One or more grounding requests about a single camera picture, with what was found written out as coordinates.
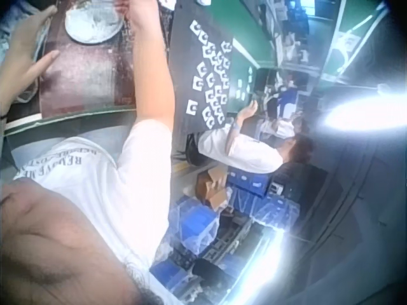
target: white shirt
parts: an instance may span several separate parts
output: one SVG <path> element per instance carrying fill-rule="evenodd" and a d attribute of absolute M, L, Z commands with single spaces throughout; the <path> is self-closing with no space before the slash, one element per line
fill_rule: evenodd
<path fill-rule="evenodd" d="M 295 136 L 294 125 L 291 122 L 279 120 L 277 131 L 272 128 L 273 122 L 266 119 L 260 126 L 260 132 L 274 135 L 278 138 L 286 139 Z"/>
<path fill-rule="evenodd" d="M 230 154 L 226 155 L 230 126 L 203 133 L 198 142 L 199 153 L 251 173 L 272 173 L 282 165 L 282 156 L 276 149 L 242 134 L 235 137 Z"/>
<path fill-rule="evenodd" d="M 173 305 L 181 302 L 149 273 L 168 228 L 171 142 L 164 124 L 141 121 L 115 163 L 101 146 L 73 137 L 23 166 L 15 179 L 31 178 L 71 200 L 117 258 Z"/>

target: bright light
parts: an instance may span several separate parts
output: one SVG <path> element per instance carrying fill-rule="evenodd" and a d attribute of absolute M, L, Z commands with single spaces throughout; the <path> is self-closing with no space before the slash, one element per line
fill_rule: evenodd
<path fill-rule="evenodd" d="M 284 237 L 284 230 L 276 229 L 276 235 L 270 246 L 250 269 L 240 288 L 237 298 L 232 305 L 244 305 L 261 287 L 268 283 L 277 271 L 281 258 L 281 243 Z"/>
<path fill-rule="evenodd" d="M 384 130 L 407 126 L 407 95 L 382 95 L 339 105 L 325 123 L 339 130 Z"/>

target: green wall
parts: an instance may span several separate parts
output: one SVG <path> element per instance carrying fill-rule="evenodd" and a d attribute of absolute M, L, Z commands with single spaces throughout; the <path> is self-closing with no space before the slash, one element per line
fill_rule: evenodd
<path fill-rule="evenodd" d="M 205 9 L 222 28 L 234 36 L 255 61 L 267 66 L 275 65 L 275 55 L 270 43 L 260 25 L 239 0 L 212 0 L 212 4 Z"/>

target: man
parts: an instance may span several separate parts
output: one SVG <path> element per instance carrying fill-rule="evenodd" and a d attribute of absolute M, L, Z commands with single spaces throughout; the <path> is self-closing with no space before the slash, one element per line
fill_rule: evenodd
<path fill-rule="evenodd" d="M 135 31 L 137 121 L 117 162 L 101 146 L 70 138 L 3 186 L 2 303 L 180 304 L 148 271 L 167 229 L 174 122 L 158 5 L 116 4 Z M 2 132 L 11 101 L 59 54 L 32 63 L 37 31 L 56 11 L 28 18 L 13 34 L 0 70 Z"/>
<path fill-rule="evenodd" d="M 274 135 L 281 139 L 295 136 L 297 133 L 308 133 L 309 127 L 307 122 L 302 118 L 302 112 L 294 113 L 289 119 L 265 119 L 261 126 L 260 132 L 263 133 L 264 139 Z"/>
<path fill-rule="evenodd" d="M 274 149 L 240 133 L 244 120 L 253 116 L 257 108 L 258 103 L 252 101 L 237 114 L 232 125 L 203 133 L 198 138 L 197 145 L 195 141 L 190 141 L 187 157 L 194 153 L 204 155 L 251 173 L 272 173 L 283 163 L 309 161 L 314 147 L 312 141 L 304 135 L 297 134 L 288 138 L 280 147 Z"/>

